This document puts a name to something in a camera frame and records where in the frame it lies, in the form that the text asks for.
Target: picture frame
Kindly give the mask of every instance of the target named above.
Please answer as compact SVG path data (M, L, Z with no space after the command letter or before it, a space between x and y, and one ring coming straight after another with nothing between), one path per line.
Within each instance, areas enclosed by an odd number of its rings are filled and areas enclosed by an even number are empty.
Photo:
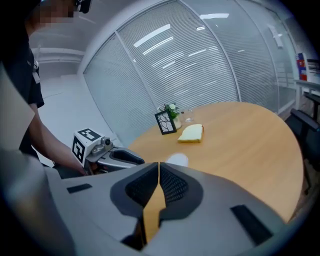
M168 110L156 113L154 116L162 135L173 134L177 132L175 122L171 118Z

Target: round table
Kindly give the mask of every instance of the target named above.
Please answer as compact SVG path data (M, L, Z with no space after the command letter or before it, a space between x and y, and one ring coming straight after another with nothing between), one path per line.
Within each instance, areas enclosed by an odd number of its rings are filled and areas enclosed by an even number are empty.
M285 222L294 213L302 191L303 159L286 123L268 109L245 102L220 102L197 107L194 121L202 124L200 143L178 143L176 133L162 135L157 125L129 147L146 163L165 162L174 153L188 157L188 167L231 180L274 209ZM158 230L165 208L158 184L144 209L148 241Z

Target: small plant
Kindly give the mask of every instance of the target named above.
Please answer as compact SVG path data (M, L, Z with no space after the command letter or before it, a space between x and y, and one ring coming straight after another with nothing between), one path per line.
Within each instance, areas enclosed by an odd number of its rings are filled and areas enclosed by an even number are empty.
M176 106L175 103L172 104L164 104L163 108L159 107L160 111L165 111L168 110L170 112L170 116L172 119L175 119L180 113L179 113L179 108Z

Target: ceiling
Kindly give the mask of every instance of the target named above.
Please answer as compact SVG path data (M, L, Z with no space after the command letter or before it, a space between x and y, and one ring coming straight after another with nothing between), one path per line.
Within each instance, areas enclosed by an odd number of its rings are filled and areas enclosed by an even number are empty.
M69 63L72 68L68 70L77 70L88 44L103 25L134 1L91 0L88 13L79 13L66 23L54 23L33 33L29 44L40 66L46 64L48 68L52 64L53 68L56 63Z

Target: white marker cube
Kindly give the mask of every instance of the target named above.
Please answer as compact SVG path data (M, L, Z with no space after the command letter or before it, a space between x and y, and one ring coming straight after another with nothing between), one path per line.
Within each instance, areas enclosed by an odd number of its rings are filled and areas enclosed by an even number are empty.
M95 145L100 144L100 140L104 135L98 133L91 128L75 131L72 139L71 151L75 158L85 166L86 157L90 154Z

